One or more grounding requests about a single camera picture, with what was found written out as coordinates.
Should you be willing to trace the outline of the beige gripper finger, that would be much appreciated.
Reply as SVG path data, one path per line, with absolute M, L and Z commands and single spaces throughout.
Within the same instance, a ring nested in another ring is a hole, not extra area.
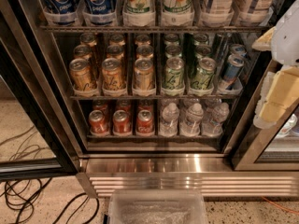
M 259 129 L 269 129 L 299 98 L 299 67 L 283 66 L 276 73 L 268 72 L 260 96 L 253 124 Z
M 273 34 L 275 31 L 276 31 L 276 27 L 270 28 L 262 36 L 257 38 L 253 42 L 251 47 L 258 51 L 270 51 L 271 50 L 271 41 L 272 41 L 272 37 L 273 37 Z

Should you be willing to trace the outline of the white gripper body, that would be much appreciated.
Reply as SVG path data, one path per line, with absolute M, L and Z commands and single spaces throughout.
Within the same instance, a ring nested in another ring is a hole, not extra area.
M 299 0 L 279 19 L 271 40 L 272 58 L 282 65 L 299 64 Z

